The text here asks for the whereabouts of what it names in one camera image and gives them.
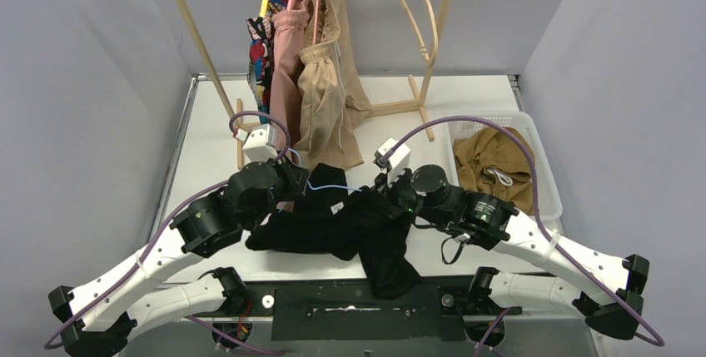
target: clothes rack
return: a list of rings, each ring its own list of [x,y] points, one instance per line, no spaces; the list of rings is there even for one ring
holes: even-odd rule
[[[211,60],[210,55],[208,54],[208,51],[206,49],[206,45],[204,44],[203,39],[201,38],[201,34],[199,33],[198,28],[196,27],[196,23],[194,21],[193,16],[191,15],[191,11],[189,10],[188,5],[186,4],[186,0],[174,0],[174,1],[179,8],[179,13],[181,14],[181,18],[184,20],[184,23],[186,24],[186,27],[188,28],[189,33],[191,34],[191,38],[193,38],[194,44],[196,44],[196,49],[198,50],[199,54],[201,55],[201,59],[203,60],[204,65],[206,66],[206,70],[208,71],[209,77],[213,81],[213,84],[216,88],[216,92],[218,93],[218,96],[221,98],[221,103],[223,104],[223,107],[226,109],[226,113],[227,113],[228,117],[230,118],[230,117],[235,116],[236,113],[233,110],[231,101],[228,99],[228,95],[226,94],[226,91],[223,88],[223,85],[221,83],[221,79],[218,77],[218,73],[216,72],[216,68],[213,65],[213,61]],[[425,108],[426,96],[429,91],[431,77],[434,74],[434,65],[436,63],[436,57],[439,54],[439,42],[441,39],[441,34],[444,31],[444,25],[446,24],[446,18],[447,18],[448,12],[449,12],[451,0],[441,0],[441,5],[440,5],[438,17],[434,13],[434,8],[431,5],[431,1],[424,0],[424,2],[426,5],[426,11],[429,15],[431,32],[432,32],[432,40],[431,40],[430,48],[426,47],[424,38],[421,35],[417,21],[415,20],[414,15],[412,14],[411,10],[409,9],[409,6],[407,5],[406,0],[400,0],[400,5],[406,11],[407,16],[410,19],[410,23],[412,25],[412,28],[415,31],[415,35],[417,36],[417,40],[420,44],[420,52],[421,52],[422,60],[425,64],[425,72],[424,72],[424,77],[423,77],[423,80],[421,83],[421,87],[418,87],[415,79],[412,76],[409,76],[408,80],[410,83],[412,98],[405,100],[405,101],[380,103],[380,104],[373,105],[372,106],[372,111],[373,111],[372,116],[373,117],[417,111],[417,112],[419,112],[420,118],[423,122],[429,121],[429,118],[427,117],[427,114],[426,114],[426,108]],[[236,100],[236,110],[238,112],[242,112],[242,100],[241,99]],[[243,128],[246,131],[249,131],[252,129],[252,127],[259,125],[259,123],[244,123],[242,121],[242,119],[239,119],[237,125],[238,125],[238,127]],[[429,141],[434,140],[434,132],[431,130],[431,128],[428,128],[426,130],[426,135],[429,138]],[[240,142],[240,141],[236,141],[236,142],[237,142],[238,168],[242,168],[242,166],[244,164],[244,160],[245,160],[245,157],[243,156],[243,151],[242,151],[242,142]]]

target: white table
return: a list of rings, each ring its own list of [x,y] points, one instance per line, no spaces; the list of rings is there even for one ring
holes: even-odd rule
[[[409,99],[410,87],[406,77],[362,77],[365,92],[372,103],[394,102]],[[243,80],[224,81],[231,102],[243,99],[246,110],[255,110],[255,100]],[[506,76],[434,77],[427,98],[430,119],[464,114],[473,110],[518,110],[515,97]],[[360,152],[365,164],[346,173],[350,186],[369,185],[380,172],[372,164],[374,152],[388,137],[400,139],[411,128],[421,124],[419,113],[409,112],[393,116],[374,117],[355,130]],[[424,132],[407,142],[412,150],[410,168],[436,164],[449,171],[449,152],[443,136],[443,125],[434,127],[436,140],[429,142]],[[210,81],[198,83],[193,110],[188,121],[186,136],[176,168],[167,212],[199,190],[223,181],[237,171],[236,143],[228,130],[216,89]],[[546,225],[551,229],[555,221]],[[365,278],[360,261],[341,261],[332,255],[296,255],[278,252],[255,252],[245,247],[243,240],[219,251],[210,259],[193,265],[174,275],[167,283],[178,284],[194,281],[205,271],[233,266],[243,280],[334,280]],[[493,266],[510,272],[534,272],[532,265],[522,260],[479,247],[466,247],[453,265],[444,265],[440,257],[440,244],[447,235],[432,230],[412,228],[407,238],[406,259],[423,276],[472,275],[479,266]],[[447,255],[453,255],[455,244],[448,245]]]

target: black garment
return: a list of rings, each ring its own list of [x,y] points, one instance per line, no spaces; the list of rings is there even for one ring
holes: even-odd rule
[[[314,187],[346,185],[343,170],[319,164],[311,173]],[[342,202],[337,213],[331,207]],[[405,260],[410,218],[385,196],[367,187],[348,196],[347,190],[308,190],[295,201],[294,212],[273,214],[246,240],[250,250],[288,253],[331,253],[349,261],[360,255],[373,295],[395,299],[419,283],[420,276]]]

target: white wall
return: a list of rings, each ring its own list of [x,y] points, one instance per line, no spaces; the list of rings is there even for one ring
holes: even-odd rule
[[[0,0],[0,354],[145,241],[189,81],[152,0]]]
[[[191,72],[206,72],[173,0],[155,0]],[[247,18],[261,0],[186,0],[220,72],[245,72]],[[422,0],[407,0],[424,34]],[[437,7],[441,0],[431,0]],[[561,0],[454,0],[437,72],[520,72]],[[397,0],[346,0],[355,61],[361,72],[423,71],[419,44]]]
[[[520,78],[568,234],[652,262],[667,347],[618,355],[704,355],[705,27],[706,0],[563,0]]]

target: laundry basket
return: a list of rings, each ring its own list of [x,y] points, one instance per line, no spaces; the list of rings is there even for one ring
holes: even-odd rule
[[[522,135],[534,152],[534,166],[537,170],[539,185],[539,216],[542,220],[555,220],[559,218],[562,211],[559,191],[556,189],[556,182],[554,182],[554,176],[549,168],[549,162],[544,153],[542,141],[539,140],[537,127],[534,126],[532,117],[526,113],[515,111],[477,111],[468,114],[490,120],[501,126],[512,127]],[[470,138],[484,127],[485,125],[483,124],[470,121],[453,121],[448,123],[449,134],[445,139],[451,159],[449,181],[452,182],[453,185],[459,185],[459,176],[456,172],[454,158],[454,140]]]

